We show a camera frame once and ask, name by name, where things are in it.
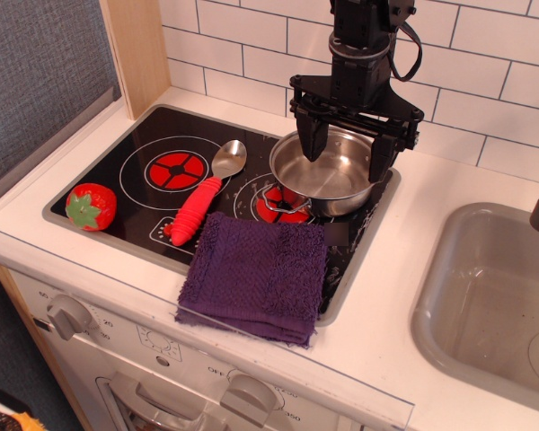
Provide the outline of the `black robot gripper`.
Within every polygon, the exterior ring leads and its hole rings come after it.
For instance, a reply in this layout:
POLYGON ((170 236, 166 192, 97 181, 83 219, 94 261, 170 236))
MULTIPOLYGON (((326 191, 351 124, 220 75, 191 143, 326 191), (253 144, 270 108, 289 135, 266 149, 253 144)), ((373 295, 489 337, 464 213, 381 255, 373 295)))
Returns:
POLYGON ((330 42, 329 75, 294 75, 290 85, 294 97, 290 110, 296 117, 303 155, 315 162, 323 152, 330 125, 375 136, 368 168, 370 183, 384 179, 396 155, 418 142, 418 124, 423 111, 397 95, 390 80, 406 82, 420 68, 421 43, 410 71, 400 76, 393 61, 396 42, 388 40, 377 48, 354 48, 338 40, 330 42))

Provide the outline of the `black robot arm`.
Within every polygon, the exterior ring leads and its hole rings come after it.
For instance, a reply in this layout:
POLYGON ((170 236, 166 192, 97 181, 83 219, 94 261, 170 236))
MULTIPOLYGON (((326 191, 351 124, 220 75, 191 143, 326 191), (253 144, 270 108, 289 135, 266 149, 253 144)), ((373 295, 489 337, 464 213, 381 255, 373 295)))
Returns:
POLYGON ((333 1, 332 54, 329 75, 294 75, 290 109, 304 156, 311 162, 325 148, 335 126, 373 140, 368 178, 382 180, 397 154, 412 149, 424 113, 404 100, 390 81, 407 82, 420 68, 399 75, 394 63, 396 36, 405 33, 415 44, 420 38, 406 22, 416 13, 412 1, 333 1))

